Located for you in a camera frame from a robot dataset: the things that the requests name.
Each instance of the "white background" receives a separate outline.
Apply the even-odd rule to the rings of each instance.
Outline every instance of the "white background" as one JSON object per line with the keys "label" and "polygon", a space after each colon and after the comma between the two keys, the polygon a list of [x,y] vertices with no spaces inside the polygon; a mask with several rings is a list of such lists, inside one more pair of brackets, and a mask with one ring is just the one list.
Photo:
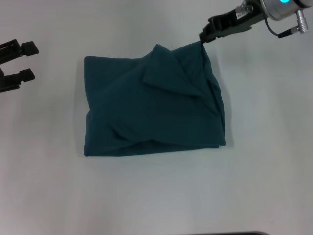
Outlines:
{"label": "white background", "polygon": [[[40,53],[1,66],[36,80],[0,94],[0,234],[313,234],[313,34],[264,23],[206,45],[227,147],[83,156],[85,56],[142,57],[198,40],[241,0],[2,0],[0,43]],[[313,11],[306,10],[313,28]],[[296,18],[270,21],[277,32]]]}

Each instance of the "cable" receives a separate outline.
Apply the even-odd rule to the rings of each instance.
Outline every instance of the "cable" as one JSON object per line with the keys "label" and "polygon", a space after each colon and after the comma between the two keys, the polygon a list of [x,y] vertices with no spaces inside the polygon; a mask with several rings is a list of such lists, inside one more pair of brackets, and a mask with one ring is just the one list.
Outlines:
{"label": "cable", "polygon": [[270,31],[273,35],[275,35],[276,37],[278,37],[278,34],[275,33],[275,32],[271,29],[271,27],[269,26],[268,20],[267,20],[267,18],[266,18],[265,13],[263,13],[263,14],[264,14],[264,21],[265,21],[265,24],[266,24],[267,28],[269,29],[269,31]]}
{"label": "cable", "polygon": [[275,35],[276,37],[278,37],[278,34],[275,33],[275,32],[271,29],[271,27],[269,26],[269,24],[268,24],[268,17],[266,16],[266,14],[265,14],[265,12],[264,12],[263,7],[262,7],[260,4],[258,4],[258,5],[259,5],[259,7],[260,7],[260,9],[261,9],[261,11],[262,11],[262,14],[263,14],[263,17],[264,17],[264,21],[265,21],[266,27],[269,29],[269,31],[270,31],[273,35]]}

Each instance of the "label sticker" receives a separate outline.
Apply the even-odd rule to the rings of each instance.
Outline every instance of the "label sticker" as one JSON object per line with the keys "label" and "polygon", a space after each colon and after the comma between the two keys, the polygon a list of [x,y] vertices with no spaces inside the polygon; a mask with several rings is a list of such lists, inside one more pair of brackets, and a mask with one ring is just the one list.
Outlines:
{"label": "label sticker", "polygon": [[248,11],[243,11],[243,12],[240,12],[240,13],[236,13],[236,16],[237,16],[237,19],[239,20],[240,18],[246,16],[247,14],[249,14]]}

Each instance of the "dark green fabric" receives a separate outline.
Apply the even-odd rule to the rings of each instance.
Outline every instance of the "dark green fabric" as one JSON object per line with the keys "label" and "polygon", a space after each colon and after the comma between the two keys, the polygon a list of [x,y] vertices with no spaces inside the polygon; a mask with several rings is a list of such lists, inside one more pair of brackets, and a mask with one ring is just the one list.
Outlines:
{"label": "dark green fabric", "polygon": [[221,90],[200,42],[141,59],[85,58],[85,156],[225,146]]}

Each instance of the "folded cloth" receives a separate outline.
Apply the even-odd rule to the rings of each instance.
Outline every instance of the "folded cloth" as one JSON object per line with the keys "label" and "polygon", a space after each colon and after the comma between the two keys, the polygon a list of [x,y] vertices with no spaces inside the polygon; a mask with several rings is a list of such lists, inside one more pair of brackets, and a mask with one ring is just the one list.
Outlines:
{"label": "folded cloth", "polygon": [[219,84],[203,45],[141,59],[85,58],[85,156],[129,156],[225,146]]}

